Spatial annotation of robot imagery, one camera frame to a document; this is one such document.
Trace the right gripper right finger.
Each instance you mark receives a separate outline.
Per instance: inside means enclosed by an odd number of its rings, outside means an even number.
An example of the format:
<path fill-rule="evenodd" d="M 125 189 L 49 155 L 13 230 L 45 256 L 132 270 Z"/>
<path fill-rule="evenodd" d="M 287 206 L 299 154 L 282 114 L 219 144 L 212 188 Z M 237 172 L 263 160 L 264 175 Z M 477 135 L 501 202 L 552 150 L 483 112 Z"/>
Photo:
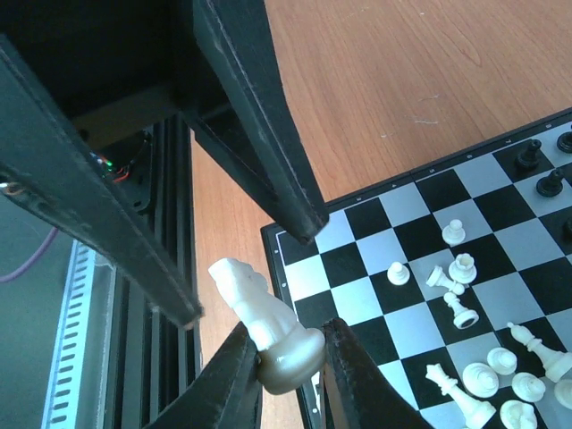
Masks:
<path fill-rule="evenodd" d="M 323 325 L 323 428 L 429 428 L 386 380 L 356 334 L 340 318 Z"/>

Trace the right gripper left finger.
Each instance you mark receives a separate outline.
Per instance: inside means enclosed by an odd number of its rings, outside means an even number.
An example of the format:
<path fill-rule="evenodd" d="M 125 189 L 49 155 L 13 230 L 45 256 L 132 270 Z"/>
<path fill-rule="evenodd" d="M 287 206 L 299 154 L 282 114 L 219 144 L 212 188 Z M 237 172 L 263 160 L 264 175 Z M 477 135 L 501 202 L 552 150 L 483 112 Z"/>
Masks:
<path fill-rule="evenodd" d="M 263 393 L 257 348 L 238 323 L 191 386 L 151 429 L 259 428 Z"/>

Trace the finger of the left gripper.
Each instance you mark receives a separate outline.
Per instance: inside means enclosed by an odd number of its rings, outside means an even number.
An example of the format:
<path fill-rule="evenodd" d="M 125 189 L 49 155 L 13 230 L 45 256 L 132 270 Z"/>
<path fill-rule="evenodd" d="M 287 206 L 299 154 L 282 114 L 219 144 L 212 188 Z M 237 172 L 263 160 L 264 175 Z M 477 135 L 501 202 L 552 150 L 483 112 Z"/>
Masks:
<path fill-rule="evenodd" d="M 191 113 L 199 145 L 286 232 L 329 221 L 284 95 L 262 1 L 195 1 L 193 32 L 216 80 Z"/>
<path fill-rule="evenodd" d="M 7 37 L 1 38 L 1 174 L 18 206 L 103 254 L 185 330 L 203 308 L 168 251 L 91 156 Z"/>

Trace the white knight piece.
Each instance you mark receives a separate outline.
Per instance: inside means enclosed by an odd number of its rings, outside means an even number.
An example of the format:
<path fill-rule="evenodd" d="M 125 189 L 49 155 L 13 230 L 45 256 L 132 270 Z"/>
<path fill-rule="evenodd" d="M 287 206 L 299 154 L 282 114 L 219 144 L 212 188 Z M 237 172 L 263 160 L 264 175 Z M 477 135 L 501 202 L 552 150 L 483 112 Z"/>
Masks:
<path fill-rule="evenodd" d="M 260 357 L 257 379 L 273 395 L 296 390 L 325 361 L 322 331 L 306 328 L 269 290 L 265 277 L 236 258 L 222 258 L 208 272 L 226 304 L 246 326 Z"/>

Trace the black magnetic chess board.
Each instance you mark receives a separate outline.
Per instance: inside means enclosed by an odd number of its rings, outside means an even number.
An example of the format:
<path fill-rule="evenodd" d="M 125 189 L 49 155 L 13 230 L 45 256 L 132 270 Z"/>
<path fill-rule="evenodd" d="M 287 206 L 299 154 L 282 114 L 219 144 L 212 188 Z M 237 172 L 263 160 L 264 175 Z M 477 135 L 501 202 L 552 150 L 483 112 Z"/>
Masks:
<path fill-rule="evenodd" d="M 540 163 L 523 171 L 515 158 L 529 139 L 542 142 Z M 564 171 L 563 190 L 543 197 L 536 183 L 555 168 Z M 309 245 L 275 224 L 261 231 L 274 292 L 304 326 L 344 320 L 391 386 L 435 428 L 466 423 L 456 402 L 425 378 L 426 366 L 440 364 L 460 379 L 471 364 L 493 365 L 509 351 L 491 404 L 516 398 L 517 374 L 535 377 L 538 426 L 570 427 L 570 397 L 557 393 L 570 375 L 549 380 L 507 326 L 523 325 L 546 347 L 571 351 L 570 111 L 339 198 L 328 210 L 328 225 Z M 457 246 L 442 239 L 452 219 L 466 232 Z M 443 300 L 449 291 L 425 282 L 436 265 L 450 278 L 462 253 L 474 258 L 477 276 L 458 297 L 479 321 L 459 330 Z M 406 284 L 388 281 L 393 262 L 410 271 Z"/>

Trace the white rook piece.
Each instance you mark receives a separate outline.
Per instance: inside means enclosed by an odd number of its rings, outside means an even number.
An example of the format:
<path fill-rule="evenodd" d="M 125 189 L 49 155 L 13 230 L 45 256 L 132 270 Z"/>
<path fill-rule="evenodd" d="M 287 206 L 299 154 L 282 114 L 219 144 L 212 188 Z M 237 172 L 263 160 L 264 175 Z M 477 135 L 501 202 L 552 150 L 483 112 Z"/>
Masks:
<path fill-rule="evenodd" d="M 462 284 L 473 282 L 477 276 L 474 258 L 468 253 L 458 254 L 449 266 L 450 278 Z"/>

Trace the white pawn piece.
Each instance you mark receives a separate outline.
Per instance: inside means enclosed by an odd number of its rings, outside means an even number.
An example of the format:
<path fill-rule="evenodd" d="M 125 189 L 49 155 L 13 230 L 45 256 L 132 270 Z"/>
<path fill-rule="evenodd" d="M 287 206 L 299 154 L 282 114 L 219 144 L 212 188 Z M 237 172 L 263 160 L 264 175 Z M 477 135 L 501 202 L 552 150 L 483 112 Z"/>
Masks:
<path fill-rule="evenodd" d="M 457 246 L 464 241 L 465 237 L 466 232 L 459 219 L 452 219 L 442 230 L 442 239 L 450 246 Z"/>

